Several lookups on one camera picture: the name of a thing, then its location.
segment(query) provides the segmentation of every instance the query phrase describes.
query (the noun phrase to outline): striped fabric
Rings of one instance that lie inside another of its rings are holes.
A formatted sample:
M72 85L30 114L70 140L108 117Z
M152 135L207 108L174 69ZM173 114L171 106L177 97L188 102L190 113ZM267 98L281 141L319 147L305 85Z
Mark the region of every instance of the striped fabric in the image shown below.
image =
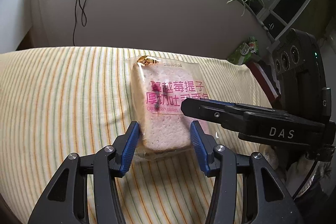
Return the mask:
M97 152L124 134L131 116L126 59L152 55L199 63L211 99L270 107L246 66L224 60L108 47L35 48L0 55L0 193L22 223L71 152ZM221 144L249 155L258 145L210 126ZM214 179L206 178L193 151L133 162L117 179L129 224L204 223ZM242 211L238 177L236 223ZM96 223L93 178L88 179L90 223Z

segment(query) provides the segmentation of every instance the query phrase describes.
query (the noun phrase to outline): bread package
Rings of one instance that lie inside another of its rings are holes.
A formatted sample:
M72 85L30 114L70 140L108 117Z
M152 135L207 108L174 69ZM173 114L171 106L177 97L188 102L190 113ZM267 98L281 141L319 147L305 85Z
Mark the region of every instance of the bread package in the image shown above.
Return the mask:
M190 148L190 124L196 119L184 116L180 108L188 97L208 99L198 64L150 56L133 59L131 90L144 153ZM207 122L199 122L207 133Z

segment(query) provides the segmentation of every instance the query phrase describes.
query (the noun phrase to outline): silver screw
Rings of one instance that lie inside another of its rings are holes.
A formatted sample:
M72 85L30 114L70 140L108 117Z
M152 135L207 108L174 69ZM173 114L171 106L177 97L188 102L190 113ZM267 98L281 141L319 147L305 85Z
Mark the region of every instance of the silver screw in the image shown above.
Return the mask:
M112 145L108 145L107 147L104 148L105 152L112 152L114 147Z
M261 154L260 153L255 153L254 155L253 155L253 157L255 158L255 159L257 159L257 160L260 160L261 159Z
M75 158L77 158L77 154L76 154L76 153L71 153L71 154L69 154L69 156L68 156L68 159L69 159L69 160L74 160Z
M225 146L220 144L220 145L217 145L215 149L219 152L223 152L225 150Z

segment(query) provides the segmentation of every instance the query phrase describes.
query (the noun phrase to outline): bread slice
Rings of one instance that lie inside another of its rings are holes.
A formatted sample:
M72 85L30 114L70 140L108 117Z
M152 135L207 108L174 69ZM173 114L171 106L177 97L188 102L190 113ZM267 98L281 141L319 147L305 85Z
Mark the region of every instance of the bread slice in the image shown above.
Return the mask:
M160 83L157 89L153 90L151 81ZM190 124L196 119L182 114L180 99L172 100L188 92L176 92L174 88L164 92L162 87L163 83L185 83L186 81L193 81L193 76L183 67L165 66L164 63L147 66L140 63L133 65L131 72L133 109L142 130L142 143L145 148L163 152L183 149L191 145ZM149 101L147 93L151 93L152 96ZM207 123L205 121L200 123L207 133Z

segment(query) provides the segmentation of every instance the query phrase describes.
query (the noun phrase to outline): packaged bread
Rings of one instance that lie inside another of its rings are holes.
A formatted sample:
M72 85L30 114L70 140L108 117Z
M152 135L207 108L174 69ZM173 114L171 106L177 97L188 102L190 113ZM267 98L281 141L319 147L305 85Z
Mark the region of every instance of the packaged bread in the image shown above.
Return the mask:
M180 108L188 97L208 99L199 65L150 56L137 57L130 65L132 105L143 151L158 155L190 148L190 124L196 119L184 116ZM199 122L207 133L207 122Z

